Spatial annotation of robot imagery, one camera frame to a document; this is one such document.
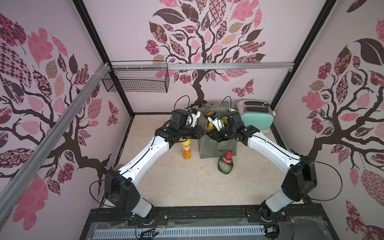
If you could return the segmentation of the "orange bottle yellow cap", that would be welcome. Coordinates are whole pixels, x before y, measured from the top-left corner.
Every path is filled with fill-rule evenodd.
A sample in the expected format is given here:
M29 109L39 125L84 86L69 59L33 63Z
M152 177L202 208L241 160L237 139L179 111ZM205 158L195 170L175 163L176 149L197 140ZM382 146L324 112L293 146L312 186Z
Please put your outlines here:
M185 139L182 141L182 151L184 160L191 158L191 140Z
M209 133L210 131L214 130L215 129L215 126L213 123L209 123L208 126L207 126L207 132Z

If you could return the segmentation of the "dark green bottle red cap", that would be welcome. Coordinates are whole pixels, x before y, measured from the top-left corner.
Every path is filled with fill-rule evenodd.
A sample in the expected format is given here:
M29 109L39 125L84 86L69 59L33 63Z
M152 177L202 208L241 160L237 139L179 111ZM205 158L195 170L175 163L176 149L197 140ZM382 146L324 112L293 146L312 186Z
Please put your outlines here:
M228 175L233 167L234 167L234 163L233 163L233 158L232 158L232 152L227 152L226 154L224 154L223 156L221 156L219 158L219 161L218 161L218 170L224 174L224 175Z

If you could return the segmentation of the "mint green toaster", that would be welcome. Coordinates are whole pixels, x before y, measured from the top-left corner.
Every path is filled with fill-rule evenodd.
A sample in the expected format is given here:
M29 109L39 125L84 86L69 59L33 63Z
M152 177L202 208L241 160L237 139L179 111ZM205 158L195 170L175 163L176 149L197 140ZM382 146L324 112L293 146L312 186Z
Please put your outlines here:
M268 133L276 113L270 104L261 100L241 100L236 103L245 126L252 125L262 133Z

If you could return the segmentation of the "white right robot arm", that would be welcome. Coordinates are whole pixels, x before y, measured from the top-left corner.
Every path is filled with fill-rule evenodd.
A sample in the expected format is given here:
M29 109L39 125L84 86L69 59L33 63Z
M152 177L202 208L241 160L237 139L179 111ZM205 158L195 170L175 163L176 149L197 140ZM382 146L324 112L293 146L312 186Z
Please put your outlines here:
M286 176L281 187L262 202L259 213L265 222L271 222L276 214L299 202L317 185L315 162L308 157L295 155L270 141L253 126L242 129L225 127L217 132L219 139L235 139L245 146L258 151L274 163Z

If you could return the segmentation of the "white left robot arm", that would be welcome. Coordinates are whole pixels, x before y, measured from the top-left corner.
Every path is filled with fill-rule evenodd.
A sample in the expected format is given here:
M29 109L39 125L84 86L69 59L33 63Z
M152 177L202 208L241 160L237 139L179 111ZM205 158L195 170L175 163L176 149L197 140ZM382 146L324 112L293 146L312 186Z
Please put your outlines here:
M185 139L200 139L207 131L201 126L181 126L176 130L160 127L149 144L128 164L117 171L107 171L105 197L122 212L135 214L150 224L155 217L155 206L141 197L137 185L149 168L174 144Z

